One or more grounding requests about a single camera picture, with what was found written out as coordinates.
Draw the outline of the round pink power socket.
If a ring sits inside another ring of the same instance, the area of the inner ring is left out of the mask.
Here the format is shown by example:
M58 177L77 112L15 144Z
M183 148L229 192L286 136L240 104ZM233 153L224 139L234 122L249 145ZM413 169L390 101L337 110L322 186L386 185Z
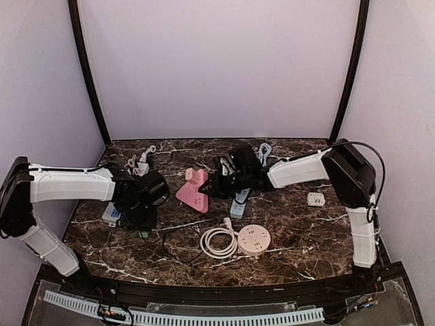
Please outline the round pink power socket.
M251 224L239 231L237 241L240 252L250 257L259 257L268 250L271 235L263 226Z

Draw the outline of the white plug adapter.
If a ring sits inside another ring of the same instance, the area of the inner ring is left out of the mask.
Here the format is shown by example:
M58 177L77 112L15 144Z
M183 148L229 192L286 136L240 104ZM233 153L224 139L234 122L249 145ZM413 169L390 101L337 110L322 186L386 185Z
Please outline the white plug adapter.
M326 199L321 193L309 192L307 194L307 204L309 206L323 207L326 204Z

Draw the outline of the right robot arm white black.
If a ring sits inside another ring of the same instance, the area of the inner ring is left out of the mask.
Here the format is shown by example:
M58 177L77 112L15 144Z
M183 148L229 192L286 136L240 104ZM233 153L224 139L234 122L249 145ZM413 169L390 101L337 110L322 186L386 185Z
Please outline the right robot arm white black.
M269 192L290 185L329 180L336 197L350 218L353 264L359 269L347 279L347 289L360 295L373 283L370 270L377 260L379 199L383 187L376 186L374 166L358 151L357 141L340 139L323 149L295 158L281 158L266 166L250 145L229 153L233 170L224 174L221 162L216 171L199 186L200 193L212 198L234 198L244 189Z

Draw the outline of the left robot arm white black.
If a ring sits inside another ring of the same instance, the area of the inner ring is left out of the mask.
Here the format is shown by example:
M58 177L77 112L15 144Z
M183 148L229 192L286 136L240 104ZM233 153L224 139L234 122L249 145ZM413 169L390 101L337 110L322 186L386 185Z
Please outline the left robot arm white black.
M138 230L155 214L155 203L166 194L156 171L132 175L117 164L96 168L62 168L32 164L17 157L1 185L1 237L18 238L57 271L69 277L81 296L96 290L93 277L77 254L47 228L33 206L51 200L112 202L117 212Z

